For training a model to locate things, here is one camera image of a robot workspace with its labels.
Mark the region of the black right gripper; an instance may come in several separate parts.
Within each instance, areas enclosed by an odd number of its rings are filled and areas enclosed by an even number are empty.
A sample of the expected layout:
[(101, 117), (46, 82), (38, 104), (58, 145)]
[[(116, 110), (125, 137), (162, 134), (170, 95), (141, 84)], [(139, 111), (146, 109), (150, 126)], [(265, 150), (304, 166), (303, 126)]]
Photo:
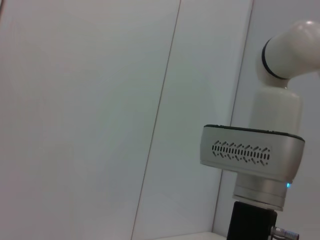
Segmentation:
[(233, 205), (227, 240), (268, 240), (276, 225), (277, 212), (236, 201)]

